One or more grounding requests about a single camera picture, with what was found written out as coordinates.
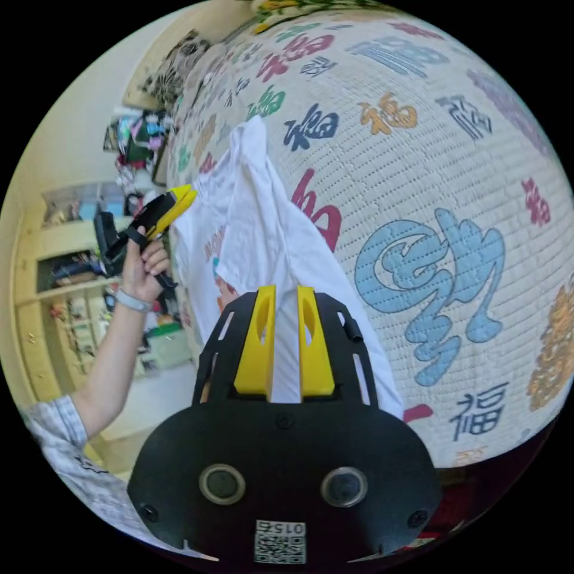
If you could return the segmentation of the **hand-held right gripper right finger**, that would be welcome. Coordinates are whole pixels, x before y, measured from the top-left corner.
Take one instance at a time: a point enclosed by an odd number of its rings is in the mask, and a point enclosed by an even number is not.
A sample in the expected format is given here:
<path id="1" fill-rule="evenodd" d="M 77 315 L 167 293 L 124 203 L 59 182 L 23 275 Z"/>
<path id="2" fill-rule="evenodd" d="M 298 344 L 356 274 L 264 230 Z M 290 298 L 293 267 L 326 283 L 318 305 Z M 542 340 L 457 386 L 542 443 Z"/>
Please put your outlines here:
<path id="1" fill-rule="evenodd" d="M 298 348 L 301 396 L 331 396 L 335 389 L 328 348 L 315 292 L 297 286 Z"/>

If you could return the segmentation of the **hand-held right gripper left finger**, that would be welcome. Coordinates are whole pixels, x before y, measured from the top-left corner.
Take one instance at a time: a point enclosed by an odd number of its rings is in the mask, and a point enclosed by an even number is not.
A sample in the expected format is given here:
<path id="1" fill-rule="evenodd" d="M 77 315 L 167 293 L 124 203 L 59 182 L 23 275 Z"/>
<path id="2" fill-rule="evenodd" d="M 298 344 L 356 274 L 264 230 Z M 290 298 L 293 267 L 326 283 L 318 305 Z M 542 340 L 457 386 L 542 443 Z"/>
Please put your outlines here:
<path id="1" fill-rule="evenodd" d="M 234 381 L 240 396 L 270 396 L 273 386 L 276 287 L 262 286 L 254 295 L 246 338 Z"/>

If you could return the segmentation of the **person's left hand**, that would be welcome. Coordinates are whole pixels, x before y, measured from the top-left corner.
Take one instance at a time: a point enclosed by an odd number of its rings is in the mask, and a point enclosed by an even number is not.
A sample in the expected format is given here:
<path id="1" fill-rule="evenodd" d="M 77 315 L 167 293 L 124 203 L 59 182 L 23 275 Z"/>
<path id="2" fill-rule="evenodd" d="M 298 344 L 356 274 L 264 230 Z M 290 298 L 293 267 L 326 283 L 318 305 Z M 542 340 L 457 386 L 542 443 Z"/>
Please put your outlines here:
<path id="1" fill-rule="evenodd" d="M 152 304 L 163 288 L 157 277 L 170 267 L 169 255 L 162 240 L 155 240 L 145 248 L 128 239 L 121 275 L 121 290 L 128 296 Z"/>

